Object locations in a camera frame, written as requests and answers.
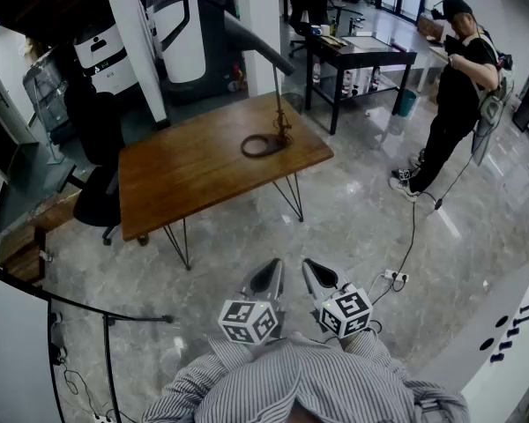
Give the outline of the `white and black robot kiosk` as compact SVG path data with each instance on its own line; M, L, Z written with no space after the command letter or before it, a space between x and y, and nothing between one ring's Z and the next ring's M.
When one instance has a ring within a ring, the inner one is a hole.
M88 26L74 38L73 47L97 92L117 95L138 84L113 18Z

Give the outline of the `person's striped shirt torso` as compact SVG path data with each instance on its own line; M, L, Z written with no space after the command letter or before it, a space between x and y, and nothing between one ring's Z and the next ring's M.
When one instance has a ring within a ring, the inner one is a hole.
M324 423L338 420L334 393L342 349L294 335L229 373L195 412L196 423L284 423L299 404Z

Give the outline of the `wooden step block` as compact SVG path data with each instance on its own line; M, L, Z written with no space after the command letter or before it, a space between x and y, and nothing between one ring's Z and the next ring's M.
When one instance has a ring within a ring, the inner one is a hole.
M45 233L38 227L25 226L7 234L0 241L0 267L29 284L45 277Z

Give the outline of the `dark glass side table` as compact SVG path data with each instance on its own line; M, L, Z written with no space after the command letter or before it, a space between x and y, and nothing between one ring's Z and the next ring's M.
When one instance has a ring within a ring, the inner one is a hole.
M49 164L50 151L40 143L21 145L0 190L0 239L30 221L42 204L57 195L63 175L75 163L64 158Z

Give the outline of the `black office chair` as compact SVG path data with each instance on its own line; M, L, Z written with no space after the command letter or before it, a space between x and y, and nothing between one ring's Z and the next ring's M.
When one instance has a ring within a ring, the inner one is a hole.
M125 147L120 113L111 93L97 92L92 80L75 78L64 94L69 120L93 170L83 182L74 170L63 178L80 189L73 216L88 226L103 227L102 242L111 244L111 233L121 224L118 165Z

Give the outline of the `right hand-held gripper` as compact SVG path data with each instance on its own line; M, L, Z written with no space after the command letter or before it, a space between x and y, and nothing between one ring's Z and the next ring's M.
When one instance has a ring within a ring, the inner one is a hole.
M344 339L367 328L373 306L363 288L351 283L344 285L345 280L335 270L310 258L302 262L302 274L323 330ZM343 287L322 297L323 286Z

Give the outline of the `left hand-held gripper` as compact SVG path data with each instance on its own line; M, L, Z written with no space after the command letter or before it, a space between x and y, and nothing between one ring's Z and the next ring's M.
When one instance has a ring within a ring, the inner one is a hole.
M230 342L261 346L280 339L284 279L284 263L279 258L264 261L245 276L241 290L224 302L218 318Z

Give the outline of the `white cabinet with black holes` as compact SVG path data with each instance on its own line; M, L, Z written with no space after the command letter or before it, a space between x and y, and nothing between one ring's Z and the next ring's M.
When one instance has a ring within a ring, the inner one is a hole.
M415 378L462 393L472 423L504 423L529 388L529 263L502 279Z

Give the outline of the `black swivel chair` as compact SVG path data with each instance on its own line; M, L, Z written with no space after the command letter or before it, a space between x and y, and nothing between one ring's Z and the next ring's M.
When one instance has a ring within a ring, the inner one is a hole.
M341 12L346 11L359 17L362 14L346 8L342 4L335 4L334 0L288 0L291 4L292 12L288 17L288 24L294 29L295 33L302 37L301 40L290 41L289 58L294 54L307 47L307 39L311 36L311 26L328 25L328 10L335 10L335 26L339 26Z

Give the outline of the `teal waste bin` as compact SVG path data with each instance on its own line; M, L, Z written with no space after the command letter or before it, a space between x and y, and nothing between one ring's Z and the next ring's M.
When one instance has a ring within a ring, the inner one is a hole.
M411 90L406 89L403 92L401 102L398 107L398 115L400 117L407 118L410 112L414 108L414 104L417 101L417 94Z

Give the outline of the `black desk lamp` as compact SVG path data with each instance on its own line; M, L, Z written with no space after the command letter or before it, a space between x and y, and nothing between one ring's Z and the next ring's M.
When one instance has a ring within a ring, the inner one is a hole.
M247 158L257 159L271 156L288 148L292 143L292 138L288 134L292 125L287 121L286 113L280 103L278 70L290 76L295 68L272 46L227 11L224 12L224 29L230 48L240 52L256 51L272 66L277 106L277 116L273 126L277 132L275 134L252 134L243 139L241 143L241 152Z

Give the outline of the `red bottles group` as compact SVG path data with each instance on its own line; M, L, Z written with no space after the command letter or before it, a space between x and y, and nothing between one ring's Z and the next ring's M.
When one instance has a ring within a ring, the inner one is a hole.
M247 90L246 78L241 66L238 63L233 64L232 74L227 85L227 89L231 93L244 92Z

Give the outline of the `white board panel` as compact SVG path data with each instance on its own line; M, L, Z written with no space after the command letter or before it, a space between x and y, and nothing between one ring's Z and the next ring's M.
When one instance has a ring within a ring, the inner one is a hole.
M48 339L48 302L0 280L0 423L62 423Z

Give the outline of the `black tripod stand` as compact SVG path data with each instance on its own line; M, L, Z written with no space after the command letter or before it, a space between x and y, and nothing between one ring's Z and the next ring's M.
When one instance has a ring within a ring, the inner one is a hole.
M122 413L120 412L118 400L117 400L117 394L115 391L115 380L113 375L113 368L112 368L112 356L111 356L111 346L110 346L110 334L109 329L117 322L117 321L125 321L125 322L136 322L136 323L168 323L171 324L175 319L171 315L162 315L162 316L129 316L129 315L122 315L117 314L111 311L107 311L100 308L91 307L86 304L82 304L77 301L73 301L67 298L64 298L62 296L59 296L57 294L48 292L46 290L40 289L38 287L28 285L26 282L13 277L12 275L5 272L3 269L0 268L0 281L4 282L5 284L12 286L20 292L29 294L35 298L42 299L43 301L46 301L48 304L51 303L51 301L58 301L63 304L69 305L74 308L80 308L85 311L95 313L102 316L102 328L103 328L103 345L104 345L104 357L105 357L105 363L106 363L106 371L107 371L107 378L108 378L108 388L110 392L110 400L113 408L113 412L115 415L115 422L116 423L123 423L122 422Z

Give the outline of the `black-framed work table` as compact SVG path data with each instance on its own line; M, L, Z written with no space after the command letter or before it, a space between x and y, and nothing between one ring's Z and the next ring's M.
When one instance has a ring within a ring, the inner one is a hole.
M374 32L361 33L358 36L343 36L340 44L332 44L319 36L312 36L308 40L306 57L306 86L305 108L311 109L312 94L316 93L332 107L330 126L325 130L334 135L338 128L341 102L362 95L397 91L397 97L391 113L398 114L399 103L406 90L409 74L417 59L417 52L407 50L392 38L382 40ZM312 83L312 68L314 62L321 63L321 82ZM343 92L345 86L353 87L353 71L379 71L383 67L401 66L404 68L401 82L396 85L388 78L382 78L382 85L375 91L353 93L352 90Z

